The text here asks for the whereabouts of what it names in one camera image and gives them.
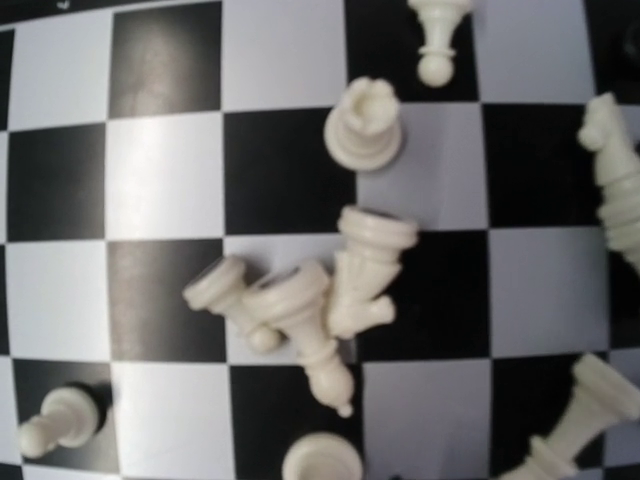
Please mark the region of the black white chess board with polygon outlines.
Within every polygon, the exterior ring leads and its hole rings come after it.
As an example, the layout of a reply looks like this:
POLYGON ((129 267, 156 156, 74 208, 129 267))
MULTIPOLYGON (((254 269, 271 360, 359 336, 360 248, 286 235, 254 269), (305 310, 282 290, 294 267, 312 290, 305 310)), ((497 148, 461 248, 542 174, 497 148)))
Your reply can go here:
POLYGON ((352 442, 370 479, 516 467, 581 354, 639 377, 639 279, 605 247, 576 139, 607 91, 638 132, 620 46, 638 35, 635 1, 478 1, 433 89, 403 1, 3 2, 2 477, 276 479, 315 431, 352 442), (394 87, 403 141, 356 172, 323 130, 363 76, 394 87), (331 265, 350 203, 420 234, 396 321, 342 346, 342 418, 291 346, 255 354, 182 290, 224 254, 249 279, 331 265), (70 385, 99 431, 23 457, 20 425, 70 385))

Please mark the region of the white rook piece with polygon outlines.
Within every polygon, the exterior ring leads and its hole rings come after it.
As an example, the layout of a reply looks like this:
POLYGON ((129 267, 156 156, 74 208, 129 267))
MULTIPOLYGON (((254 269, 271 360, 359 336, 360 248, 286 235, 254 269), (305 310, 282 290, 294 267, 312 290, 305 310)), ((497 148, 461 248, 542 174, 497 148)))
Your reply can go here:
POLYGON ((385 79, 359 77, 330 110, 323 130, 326 149, 340 166, 369 172, 387 166, 402 146, 400 101, 385 79))

